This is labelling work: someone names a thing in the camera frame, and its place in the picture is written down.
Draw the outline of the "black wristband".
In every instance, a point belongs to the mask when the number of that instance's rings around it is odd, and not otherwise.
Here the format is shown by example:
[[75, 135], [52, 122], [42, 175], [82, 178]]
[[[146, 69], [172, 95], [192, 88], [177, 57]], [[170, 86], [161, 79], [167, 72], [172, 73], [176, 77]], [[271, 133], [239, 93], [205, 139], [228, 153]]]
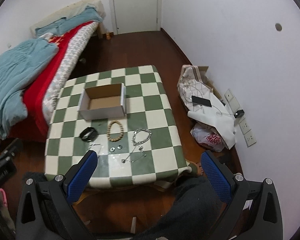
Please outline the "black wristband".
[[94, 127], [87, 127], [79, 134], [79, 137], [84, 142], [91, 142], [98, 137], [98, 132]]

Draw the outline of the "black smartphone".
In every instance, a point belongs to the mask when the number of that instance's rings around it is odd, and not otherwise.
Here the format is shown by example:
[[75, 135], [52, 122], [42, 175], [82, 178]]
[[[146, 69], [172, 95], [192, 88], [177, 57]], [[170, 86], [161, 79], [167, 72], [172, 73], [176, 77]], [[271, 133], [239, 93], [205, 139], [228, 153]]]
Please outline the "black smartphone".
[[191, 96], [192, 103], [195, 105], [201, 105], [205, 107], [212, 107], [211, 101], [209, 99], [200, 98], [197, 96]]

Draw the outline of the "white red plastic bag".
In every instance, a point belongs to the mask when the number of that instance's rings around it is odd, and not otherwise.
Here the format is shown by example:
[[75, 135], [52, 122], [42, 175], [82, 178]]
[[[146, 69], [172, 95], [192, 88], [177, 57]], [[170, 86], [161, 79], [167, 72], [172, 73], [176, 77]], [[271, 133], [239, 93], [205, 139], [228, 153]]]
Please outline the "white red plastic bag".
[[195, 124], [190, 133], [196, 142], [205, 148], [209, 148], [215, 152], [221, 152], [225, 148], [222, 138], [218, 134], [205, 129], [200, 124]]

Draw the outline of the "white wall socket strip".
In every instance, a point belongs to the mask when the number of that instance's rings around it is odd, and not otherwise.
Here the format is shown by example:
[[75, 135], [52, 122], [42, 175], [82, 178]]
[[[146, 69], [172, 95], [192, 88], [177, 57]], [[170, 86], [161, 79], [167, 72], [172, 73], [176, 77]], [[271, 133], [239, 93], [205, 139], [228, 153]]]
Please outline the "white wall socket strip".
[[242, 132], [246, 146], [253, 146], [254, 144], [256, 144], [256, 138], [252, 132], [250, 125], [248, 124], [248, 121], [245, 117], [245, 112], [240, 106], [239, 101], [236, 99], [230, 89], [227, 89], [224, 97], [226, 99], [226, 104], [229, 106], [232, 116], [235, 119], [235, 125], [237, 125]]

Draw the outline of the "green white checkered tablecloth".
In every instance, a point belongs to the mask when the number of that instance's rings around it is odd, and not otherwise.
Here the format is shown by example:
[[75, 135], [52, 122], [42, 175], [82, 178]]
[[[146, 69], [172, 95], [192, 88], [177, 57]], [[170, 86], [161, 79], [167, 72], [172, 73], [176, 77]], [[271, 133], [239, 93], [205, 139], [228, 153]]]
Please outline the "green white checkered tablecloth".
[[[126, 115], [84, 120], [78, 112], [85, 88], [123, 83]], [[84, 142], [79, 134], [94, 127], [98, 137]], [[45, 148], [45, 175], [65, 174], [88, 150], [98, 156], [89, 185], [95, 189], [153, 183], [164, 189], [184, 172], [186, 161], [158, 70], [153, 65], [90, 74], [65, 83], [57, 98]]]

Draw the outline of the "red bedspread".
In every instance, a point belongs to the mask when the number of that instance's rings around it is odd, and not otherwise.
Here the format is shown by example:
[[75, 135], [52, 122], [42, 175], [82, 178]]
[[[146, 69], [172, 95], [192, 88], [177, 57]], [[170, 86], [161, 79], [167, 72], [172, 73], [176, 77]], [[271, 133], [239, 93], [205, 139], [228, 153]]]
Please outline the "red bedspread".
[[45, 141], [42, 101], [61, 58], [59, 45], [32, 38], [0, 55], [0, 139]]

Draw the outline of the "white paper sheet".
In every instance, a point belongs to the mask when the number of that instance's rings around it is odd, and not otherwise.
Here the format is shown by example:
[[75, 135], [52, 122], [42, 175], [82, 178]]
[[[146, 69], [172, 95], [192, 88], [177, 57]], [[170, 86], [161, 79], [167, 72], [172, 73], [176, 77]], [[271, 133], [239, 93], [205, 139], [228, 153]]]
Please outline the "white paper sheet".
[[212, 107], [203, 106], [203, 111], [188, 111], [191, 119], [213, 130], [222, 138], [227, 149], [231, 149], [235, 143], [234, 117], [226, 110], [222, 102], [212, 93], [210, 96]]

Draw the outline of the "teal blanket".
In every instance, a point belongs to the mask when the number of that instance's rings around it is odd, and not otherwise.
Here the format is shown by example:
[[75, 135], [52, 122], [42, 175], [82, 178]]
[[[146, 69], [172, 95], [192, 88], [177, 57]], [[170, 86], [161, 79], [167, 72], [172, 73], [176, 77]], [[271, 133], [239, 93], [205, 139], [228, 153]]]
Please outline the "teal blanket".
[[0, 55], [0, 139], [46, 138], [57, 96], [101, 26], [100, 0], [83, 0], [31, 28], [33, 38]]

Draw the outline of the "patterned fabric tote bag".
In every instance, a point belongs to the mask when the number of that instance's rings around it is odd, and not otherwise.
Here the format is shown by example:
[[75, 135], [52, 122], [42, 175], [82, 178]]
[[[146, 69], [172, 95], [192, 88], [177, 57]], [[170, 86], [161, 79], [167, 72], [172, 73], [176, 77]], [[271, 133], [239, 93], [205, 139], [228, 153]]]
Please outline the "patterned fabric tote bag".
[[184, 64], [181, 67], [177, 90], [181, 100], [189, 111], [204, 112], [203, 105], [193, 103], [193, 96], [210, 100], [213, 89], [207, 84], [207, 70], [208, 66]]

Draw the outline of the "white door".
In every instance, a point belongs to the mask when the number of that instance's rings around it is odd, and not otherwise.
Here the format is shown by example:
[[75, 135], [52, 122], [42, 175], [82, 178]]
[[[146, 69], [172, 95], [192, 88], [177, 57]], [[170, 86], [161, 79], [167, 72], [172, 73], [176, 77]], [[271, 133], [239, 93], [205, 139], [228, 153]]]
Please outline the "white door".
[[159, 31], [162, 0], [109, 0], [115, 35]]

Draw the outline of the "black charger plug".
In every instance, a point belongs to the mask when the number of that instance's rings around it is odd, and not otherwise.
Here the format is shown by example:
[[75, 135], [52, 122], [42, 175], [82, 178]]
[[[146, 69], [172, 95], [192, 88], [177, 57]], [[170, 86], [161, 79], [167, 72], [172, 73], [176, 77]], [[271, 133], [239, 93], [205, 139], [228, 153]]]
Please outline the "black charger plug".
[[245, 114], [243, 109], [238, 109], [235, 113], [234, 113], [234, 117], [235, 119], [241, 118], [243, 115]]

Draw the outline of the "white cardboard box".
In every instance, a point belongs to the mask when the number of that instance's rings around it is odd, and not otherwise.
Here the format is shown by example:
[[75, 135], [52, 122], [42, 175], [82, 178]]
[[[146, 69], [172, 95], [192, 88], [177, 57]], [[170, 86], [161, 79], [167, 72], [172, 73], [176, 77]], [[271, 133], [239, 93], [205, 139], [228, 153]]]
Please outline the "white cardboard box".
[[78, 112], [84, 120], [122, 118], [126, 115], [126, 87], [123, 83], [85, 88]]

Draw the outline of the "foot in red sandal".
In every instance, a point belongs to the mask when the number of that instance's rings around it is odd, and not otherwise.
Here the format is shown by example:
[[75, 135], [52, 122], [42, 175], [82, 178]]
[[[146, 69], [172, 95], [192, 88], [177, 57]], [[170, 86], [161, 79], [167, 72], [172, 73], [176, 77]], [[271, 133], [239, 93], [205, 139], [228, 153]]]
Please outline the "foot in red sandal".
[[205, 172], [200, 163], [190, 162], [189, 167], [191, 168], [191, 173], [195, 176], [204, 176]]

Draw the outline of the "patterned white mattress sheet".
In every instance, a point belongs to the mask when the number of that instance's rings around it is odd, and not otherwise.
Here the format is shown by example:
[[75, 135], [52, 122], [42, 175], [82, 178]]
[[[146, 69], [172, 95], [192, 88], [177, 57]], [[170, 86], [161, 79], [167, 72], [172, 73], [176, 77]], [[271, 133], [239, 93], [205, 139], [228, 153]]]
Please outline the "patterned white mattress sheet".
[[97, 31], [99, 23], [89, 21], [78, 25], [67, 33], [59, 36], [59, 52], [61, 58], [56, 63], [56, 73], [53, 75], [52, 81], [44, 93], [42, 101], [43, 118], [47, 124], [50, 123], [53, 111], [57, 105], [57, 97], [68, 80], [71, 72], [92, 37]]

